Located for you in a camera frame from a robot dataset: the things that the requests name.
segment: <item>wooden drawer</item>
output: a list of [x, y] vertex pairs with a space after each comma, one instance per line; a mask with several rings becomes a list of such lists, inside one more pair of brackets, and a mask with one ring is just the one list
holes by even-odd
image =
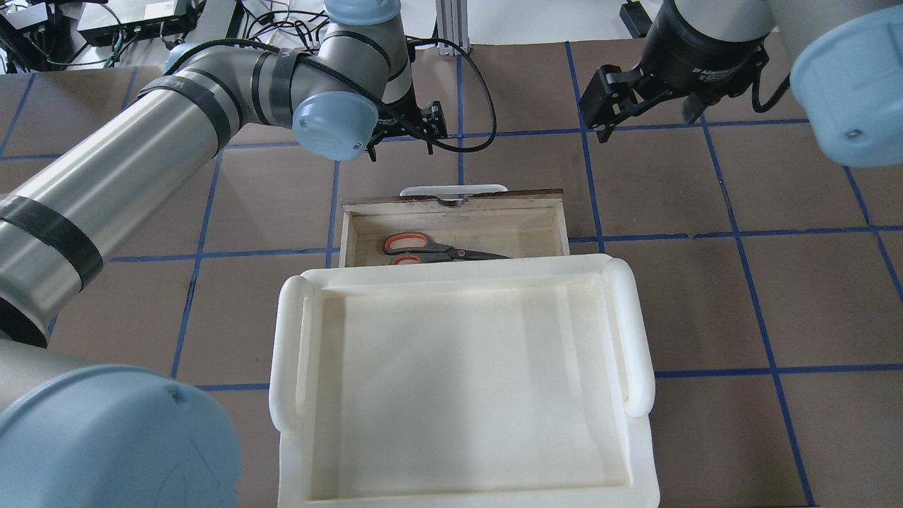
[[563, 191], [476, 194], [448, 202], [406, 196], [346, 202], [339, 267], [385, 265], [382, 242], [402, 231], [421, 231], [439, 243], [510, 258], [566, 256]]

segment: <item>light blue joint cover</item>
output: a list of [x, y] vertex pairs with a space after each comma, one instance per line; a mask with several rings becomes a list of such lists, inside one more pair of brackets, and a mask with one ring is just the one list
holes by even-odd
[[238, 437], [209, 395], [158, 372], [66, 372], [0, 413], [0, 504], [234, 507]]
[[357, 26], [380, 24], [401, 13], [401, 0], [326, 0], [330, 21]]
[[377, 126], [377, 107], [349, 91], [326, 91], [305, 99], [292, 116], [301, 146], [334, 161], [349, 161], [367, 148]]
[[790, 76], [834, 162], [903, 163], [903, 5], [833, 28], [800, 53]]
[[197, 46], [198, 44], [194, 42], [183, 42], [176, 47], [170, 50], [170, 55], [166, 58], [166, 61], [163, 63], [163, 72], [168, 71], [175, 61], [179, 60], [183, 54], [189, 49]]

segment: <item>blue tape line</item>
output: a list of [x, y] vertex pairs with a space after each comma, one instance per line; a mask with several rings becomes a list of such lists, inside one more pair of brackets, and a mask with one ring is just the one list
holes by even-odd
[[571, 71], [571, 85], [573, 86], [574, 104], [577, 107], [577, 119], [580, 120], [580, 141], [583, 146], [583, 164], [586, 166], [586, 183], [590, 189], [590, 206], [592, 207], [592, 221], [596, 227], [596, 239], [599, 242], [599, 252], [605, 253], [605, 237], [602, 233], [602, 219], [599, 215], [599, 204], [596, 198], [596, 181], [592, 177], [592, 161], [590, 160], [590, 144], [586, 140], [586, 124], [580, 113], [580, 85], [577, 83], [577, 69], [573, 64], [571, 43], [564, 43], [564, 52], [567, 54], [567, 64]]
[[661, 130], [671, 128], [699, 128], [699, 124], [650, 124], [642, 126], [617, 126], [615, 130]]
[[[901, 226], [875, 226], [875, 230], [879, 231], [901, 231]], [[810, 234], [833, 234], [833, 233], [863, 233], [870, 232], [871, 228], [854, 227], [854, 228], [822, 228], [815, 230], [753, 230], [738, 231], [736, 234], [741, 237], [763, 237], [763, 236], [799, 236]], [[642, 241], [642, 240], [701, 240], [711, 238], [733, 238], [735, 235], [731, 231], [715, 231], [711, 233], [698, 233], [689, 235], [687, 233], [653, 233], [653, 234], [637, 234], [637, 235], [611, 235], [604, 236], [604, 241]], [[568, 239], [570, 243], [589, 243], [599, 241], [596, 237], [576, 237]], [[243, 258], [247, 256], [285, 256], [292, 254], [322, 254], [326, 252], [325, 248], [314, 249], [270, 249], [270, 250], [235, 250], [221, 252], [205, 252], [201, 254], [202, 258]], [[120, 256], [112, 258], [113, 263], [144, 263], [156, 261], [181, 261], [185, 259], [194, 259], [195, 254], [174, 254], [166, 256]]]
[[900, 277], [897, 274], [897, 270], [894, 268], [893, 261], [890, 260], [888, 250], [884, 246], [884, 240], [881, 238], [881, 235], [878, 234], [879, 228], [876, 228], [872, 222], [869, 206], [866, 204], [859, 185], [856, 183], [856, 177], [853, 176], [852, 170], [848, 166], [843, 167], [843, 172], [846, 173], [847, 181], [850, 182], [850, 187], [852, 188], [853, 194], [856, 196], [856, 201], [859, 202], [862, 216], [865, 217], [865, 222], [869, 224], [867, 230], [875, 235], [875, 241], [878, 242], [878, 251], [881, 253], [881, 258], [884, 259], [884, 266], [888, 269], [888, 275], [890, 275], [890, 280], [893, 282], [894, 288], [897, 289], [897, 298], [899, 298], [900, 302], [903, 302], [903, 285], [900, 284]]
[[47, 161], [58, 159], [62, 156], [62, 154], [52, 154], [52, 155], [9, 155], [6, 157], [0, 157], [0, 161]]
[[248, 258], [251, 256], [292, 256], [295, 254], [325, 254], [326, 249], [270, 249], [270, 250], [236, 250], [204, 252], [201, 259], [214, 258]]
[[194, 269], [191, 272], [191, 283], [188, 285], [188, 294], [185, 296], [185, 307], [182, 309], [182, 323], [179, 325], [179, 340], [175, 345], [175, 354], [172, 356], [172, 369], [170, 376], [176, 379], [179, 374], [179, 363], [182, 361], [182, 347], [185, 345], [185, 332], [188, 330], [188, 318], [191, 315], [191, 303], [194, 301], [194, 290], [198, 285], [200, 262], [203, 260], [204, 242], [207, 240], [207, 227], [210, 222], [210, 212], [213, 210], [213, 198], [217, 192], [219, 170], [223, 163], [223, 152], [217, 154], [217, 162], [213, 168], [213, 177], [210, 179], [210, 191], [207, 194], [207, 207], [204, 209], [204, 220], [200, 224], [198, 235], [198, 250], [195, 252]]
[[[458, 148], [464, 146], [464, 74], [461, 71], [461, 55], [455, 55], [455, 89], [458, 95]], [[464, 154], [458, 153], [458, 185], [464, 185]]]
[[51, 337], [53, 337], [53, 329], [56, 328], [56, 320], [60, 317], [60, 315], [55, 315], [51, 318], [50, 323], [47, 325], [47, 342], [50, 342]]
[[787, 124], [807, 124], [808, 118], [790, 118], [782, 120], [735, 120], [732, 122], [709, 122], [709, 127], [739, 127], [739, 126], [781, 126]]
[[28, 93], [32, 91], [35, 76], [37, 76], [37, 73], [33, 73], [31, 77], [28, 78], [28, 84], [25, 85], [25, 91], [22, 92], [22, 98], [19, 99], [19, 106], [15, 109], [15, 113], [13, 114], [13, 121], [9, 123], [9, 128], [6, 129], [6, 136], [3, 138], [3, 143], [0, 143], [0, 155], [3, 155], [6, 146], [9, 145], [9, 138], [13, 136], [15, 123], [19, 121], [19, 116], [22, 115], [22, 109], [25, 107], [25, 101], [28, 99]]
[[132, 78], [128, 81], [128, 88], [126, 88], [126, 97], [122, 99], [122, 108], [128, 108], [128, 100], [132, 97], [132, 90], [135, 89], [135, 79], [138, 77], [138, 68], [132, 68]]
[[[841, 372], [893, 372], [903, 371], [903, 363], [876, 363], [854, 365], [815, 365], [799, 367], [777, 367], [774, 371], [779, 374], [820, 374]], [[658, 371], [656, 379], [673, 378], [723, 378], [733, 376], [770, 376], [770, 368], [749, 369], [701, 369], [694, 371]]]
[[656, 372], [656, 379], [672, 378], [723, 378], [731, 376], [767, 376], [771, 369], [710, 369], [699, 371], [661, 371]]
[[[508, 131], [500, 131], [496, 133], [496, 137], [511, 137], [511, 136], [548, 136], [552, 134], [577, 134], [579, 132], [583, 132], [583, 129], [580, 128], [547, 128], [540, 130], [508, 130]], [[469, 132], [460, 134], [461, 137], [487, 137], [491, 132]]]
[[111, 263], [147, 263], [153, 261], [184, 261], [195, 259], [194, 254], [174, 254], [171, 256], [118, 256], [110, 260]]
[[816, 365], [813, 367], [778, 367], [782, 374], [818, 374], [833, 372], [890, 372], [903, 371], [903, 363], [875, 363], [872, 365]]
[[771, 340], [768, 338], [768, 329], [765, 326], [765, 316], [762, 314], [762, 308], [759, 303], [759, 294], [756, 291], [756, 285], [752, 279], [752, 270], [749, 268], [749, 260], [746, 256], [746, 250], [743, 248], [743, 239], [739, 233], [740, 229], [737, 227], [737, 218], [734, 215], [733, 206], [731, 205], [731, 196], [728, 193], [727, 184], [724, 182], [721, 164], [718, 162], [718, 155], [715, 152], [715, 145], [712, 141], [712, 133], [709, 132], [709, 126], [705, 120], [704, 114], [700, 116], [700, 122], [703, 126], [705, 143], [709, 147], [709, 155], [712, 157], [712, 166], [714, 167], [715, 175], [718, 177], [721, 193], [724, 195], [724, 204], [727, 207], [728, 218], [731, 220], [731, 231], [733, 232], [734, 240], [737, 243], [737, 251], [740, 253], [740, 264], [743, 266], [743, 275], [746, 277], [746, 284], [749, 288], [749, 297], [752, 300], [752, 306], [756, 312], [756, 321], [759, 323], [759, 332], [762, 335], [762, 344], [765, 347], [765, 355], [768, 358], [771, 379], [775, 383], [777, 402], [781, 408], [781, 415], [784, 417], [784, 426], [787, 429], [787, 439], [790, 443], [790, 450], [793, 453], [794, 462], [796, 462], [796, 472], [799, 475], [806, 502], [810, 506], [815, 506], [815, 499], [812, 496], [812, 489], [809, 486], [809, 478], [805, 472], [803, 455], [799, 450], [799, 443], [796, 441], [793, 420], [790, 418], [790, 408], [787, 406], [787, 397], [784, 394], [784, 386], [781, 382], [780, 373], [777, 371], [777, 362], [775, 360], [774, 351], [771, 348]]
[[637, 240], [689, 240], [686, 233], [659, 234], [659, 235], [614, 235], [605, 236], [605, 241], [637, 241]]
[[703, 238], [733, 238], [731, 231], [716, 231], [712, 233], [697, 233], [693, 235], [694, 240]]
[[339, 178], [341, 176], [341, 163], [336, 161], [332, 166], [332, 200], [330, 202], [330, 229], [326, 234], [326, 268], [332, 268], [332, 244], [335, 242], [336, 211], [339, 208]]
[[199, 384], [194, 388], [204, 391], [250, 391], [250, 390], [269, 390], [268, 382], [250, 382], [240, 384]]
[[283, 141], [279, 143], [248, 143], [244, 145], [226, 145], [223, 150], [256, 150], [258, 148], [280, 148], [283, 146], [300, 146], [296, 141]]

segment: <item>tray handle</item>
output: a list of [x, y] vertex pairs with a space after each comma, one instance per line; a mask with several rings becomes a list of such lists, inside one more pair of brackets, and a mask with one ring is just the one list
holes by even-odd
[[276, 311], [269, 395], [270, 418], [284, 434], [298, 434], [303, 426], [298, 385], [306, 382], [307, 369], [301, 357], [302, 353], [305, 360], [309, 357], [312, 306], [313, 289], [306, 278], [295, 276], [285, 281]]
[[506, 193], [507, 187], [498, 183], [481, 183], [478, 185], [424, 185], [408, 187], [399, 196], [441, 196], [445, 194], [483, 194]]
[[623, 259], [612, 259], [602, 270], [611, 284], [615, 316], [624, 372], [627, 375], [627, 397], [624, 410], [632, 418], [644, 418], [656, 399], [656, 375], [649, 354], [649, 342], [643, 314], [639, 307], [637, 281]]

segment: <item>black tape band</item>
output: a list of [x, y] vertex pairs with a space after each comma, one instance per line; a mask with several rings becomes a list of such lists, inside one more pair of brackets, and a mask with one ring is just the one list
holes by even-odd
[[207, 115], [210, 123], [213, 124], [213, 129], [217, 132], [217, 151], [222, 150], [223, 146], [228, 143], [232, 134], [228, 115], [213, 92], [182, 76], [163, 76], [142, 88], [138, 92], [138, 97], [156, 89], [165, 89], [181, 94]]
[[104, 267], [104, 259], [84, 231], [47, 205], [7, 194], [0, 199], [0, 221], [9, 222], [56, 249], [81, 278], [84, 289]]
[[0, 330], [18, 343], [47, 347], [47, 337], [15, 306], [0, 296]]
[[388, 66], [389, 69], [392, 69], [392, 60], [389, 58], [389, 53], [387, 53], [386, 50], [384, 50], [382, 46], [377, 44], [376, 41], [374, 41], [373, 39], [370, 39], [366, 35], [361, 35], [360, 33], [357, 33], [357, 32], [350, 32], [348, 30], [337, 30], [337, 31], [332, 32], [329, 35], [327, 35], [323, 39], [323, 42], [326, 42], [327, 40], [329, 40], [333, 37], [349, 37], [350, 39], [354, 39], [356, 41], [363, 42], [367, 46], [370, 46], [371, 48], [376, 50], [380, 55], [382, 55], [382, 57], [386, 60], [386, 66]]
[[260, 70], [264, 68], [264, 62], [272, 53], [261, 53], [257, 57], [257, 63], [254, 64], [254, 72], [251, 74], [251, 104], [254, 106], [254, 112], [257, 119], [265, 126], [272, 125], [266, 119], [263, 108], [260, 107]]
[[196, 69], [194, 67], [189, 67], [188, 69], [185, 69], [185, 71], [191, 71], [196, 74], [200, 74], [201, 76], [207, 78], [208, 80], [213, 81], [214, 83], [219, 85], [220, 88], [225, 90], [226, 95], [228, 95], [229, 99], [232, 100], [232, 105], [235, 106], [235, 111], [238, 113], [238, 124], [240, 126], [245, 125], [245, 116], [241, 114], [241, 103], [238, 102], [238, 97], [235, 96], [235, 94], [232, 92], [231, 88], [226, 86], [226, 83], [223, 82], [223, 80], [221, 80], [220, 78], [217, 78], [216, 76], [205, 71], [204, 69]]
[[276, 56], [270, 83], [270, 110], [274, 125], [279, 127], [292, 127], [292, 78], [299, 54], [298, 50], [282, 49]]

